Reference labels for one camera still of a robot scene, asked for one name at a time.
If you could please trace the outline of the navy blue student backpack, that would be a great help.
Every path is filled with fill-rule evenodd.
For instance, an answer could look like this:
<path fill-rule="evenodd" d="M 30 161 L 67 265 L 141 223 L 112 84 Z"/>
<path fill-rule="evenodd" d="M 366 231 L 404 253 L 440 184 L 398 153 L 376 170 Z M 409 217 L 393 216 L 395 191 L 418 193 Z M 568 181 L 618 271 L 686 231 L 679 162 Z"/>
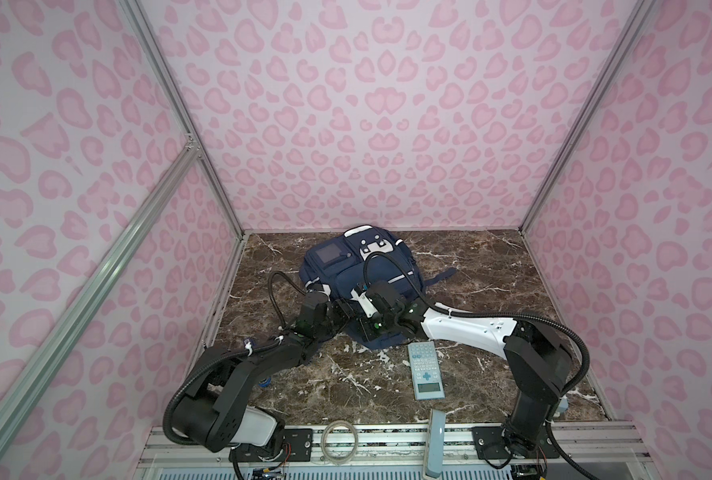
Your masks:
<path fill-rule="evenodd" d="M 314 290 L 323 291 L 331 301 L 341 306 L 349 318 L 349 323 L 341 332 L 351 338 L 352 321 L 355 319 L 351 290 L 358 284 L 369 287 L 378 281 L 386 281 L 402 292 L 409 292 L 413 288 L 419 295 L 418 313 L 421 317 L 421 336 L 414 340 L 427 340 L 429 336 L 421 322 L 429 308 L 421 296 L 429 286 L 456 272 L 455 268 L 450 268 L 429 280 L 425 279 L 410 247 L 403 239 L 383 228 L 363 225 L 310 248 L 304 255 L 299 277 L 304 294 Z M 410 341 L 356 342 L 372 350 L 382 350 Z"/>

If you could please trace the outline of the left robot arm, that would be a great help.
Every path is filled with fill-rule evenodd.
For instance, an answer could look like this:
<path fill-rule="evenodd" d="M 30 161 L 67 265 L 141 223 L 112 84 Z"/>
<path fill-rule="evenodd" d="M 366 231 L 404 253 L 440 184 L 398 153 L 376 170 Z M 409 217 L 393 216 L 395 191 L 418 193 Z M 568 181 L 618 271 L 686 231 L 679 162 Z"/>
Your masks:
<path fill-rule="evenodd" d="M 311 291 L 292 326 L 267 343 L 242 350 L 207 348 L 164 410 L 165 436 L 175 444 L 199 445 L 213 453 L 245 445 L 275 457 L 284 450 L 284 420 L 249 405 L 253 388 L 312 361 L 350 322 L 352 313 L 348 300 Z"/>

